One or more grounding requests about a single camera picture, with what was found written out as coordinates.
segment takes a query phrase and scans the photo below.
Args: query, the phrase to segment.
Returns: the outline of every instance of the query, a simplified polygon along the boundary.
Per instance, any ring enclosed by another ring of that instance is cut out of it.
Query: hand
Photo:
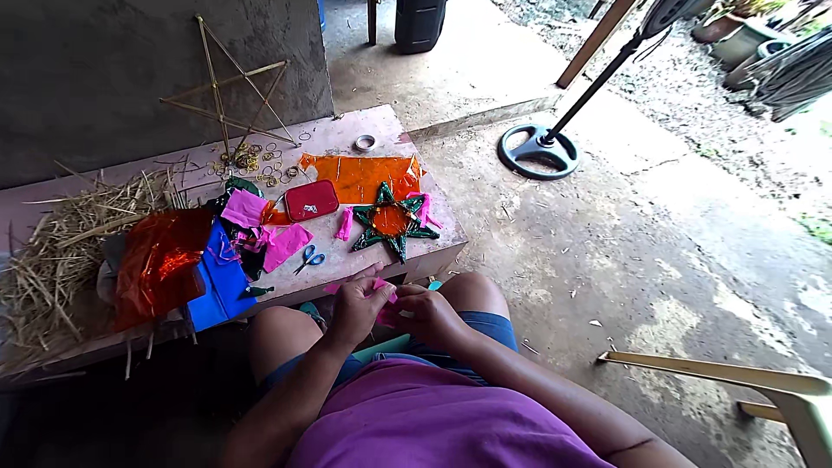
[[[396,289],[396,306],[413,313],[413,318],[398,315],[396,329],[410,333],[434,349],[452,352],[475,335],[473,328],[457,314],[444,296],[421,286]]]
[[[375,317],[395,291],[387,285],[373,289],[375,275],[384,268],[381,262],[353,275],[335,294],[332,326],[324,337],[351,351],[369,335]]]

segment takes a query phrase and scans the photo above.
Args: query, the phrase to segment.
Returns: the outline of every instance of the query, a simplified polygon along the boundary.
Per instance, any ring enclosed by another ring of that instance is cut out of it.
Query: green star decoration
[[[375,204],[368,207],[354,207],[353,215],[358,218],[361,224],[367,227],[367,230],[361,233],[358,241],[355,241],[350,251],[359,251],[372,246],[379,241],[386,241],[391,249],[396,253],[399,261],[404,264],[404,259],[407,257],[405,252],[406,237],[416,237],[420,239],[439,239],[439,233],[429,227],[421,227],[422,220],[416,216],[416,211],[422,207],[424,203],[424,195],[410,197],[406,200],[397,202],[393,198],[393,192],[387,182],[381,182],[379,187],[379,196],[376,198]],[[407,229],[404,233],[398,236],[385,235],[375,228],[373,217],[379,212],[381,207],[396,206],[404,210],[404,213],[410,218],[408,220]]]

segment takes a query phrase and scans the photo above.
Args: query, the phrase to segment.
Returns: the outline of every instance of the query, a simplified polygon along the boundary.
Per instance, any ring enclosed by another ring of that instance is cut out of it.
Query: dirt ground
[[[566,57],[574,56],[597,24],[587,19],[594,0],[492,1]],[[593,59],[588,77],[597,77],[617,54],[649,4],[635,11]],[[731,95],[721,86],[726,71],[708,55],[710,46],[691,39],[694,24],[677,22],[657,50],[639,62],[629,61],[607,87],[634,102],[654,122],[684,137],[693,152],[739,177],[760,197],[777,200],[780,209],[795,220],[803,221],[806,216],[832,219],[832,138],[820,131],[820,112],[773,123],[726,101]],[[659,38],[648,40],[640,50]]]

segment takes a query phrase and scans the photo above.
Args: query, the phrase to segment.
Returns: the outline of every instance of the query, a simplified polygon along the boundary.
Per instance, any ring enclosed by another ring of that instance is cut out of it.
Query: flower pot
[[[785,36],[766,27],[762,21],[749,18],[734,34],[714,44],[711,56],[722,60],[722,68],[733,70],[748,57],[756,55],[757,48],[763,43]]]
[[[735,91],[753,88],[754,83],[751,81],[746,81],[746,78],[748,78],[748,66],[752,63],[757,63],[766,57],[774,55],[775,53],[785,49],[791,44],[791,41],[784,41],[780,39],[764,42],[757,48],[756,52],[753,53],[751,57],[748,57],[742,63],[737,65],[737,67],[734,68],[734,70],[731,73],[728,73],[728,76],[722,83],[723,86],[729,89],[733,89]]]
[[[691,31],[691,35],[697,42],[710,44],[719,41],[742,26],[742,19],[732,16],[730,13],[715,21],[708,22],[709,20],[710,18],[702,20]]]

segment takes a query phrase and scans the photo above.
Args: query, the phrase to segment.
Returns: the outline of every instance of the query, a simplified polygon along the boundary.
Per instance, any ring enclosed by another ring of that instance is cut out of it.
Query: blue scissors handle
[[[315,255],[314,251],[314,244],[306,246],[306,248],[304,249],[304,265],[320,265],[321,263],[324,263],[324,260],[326,260],[326,255],[323,253]]]
[[[321,263],[324,263],[324,260],[326,260],[326,255],[323,254],[323,253],[319,253],[318,255],[313,256],[309,260],[309,264],[310,265],[320,265]]]

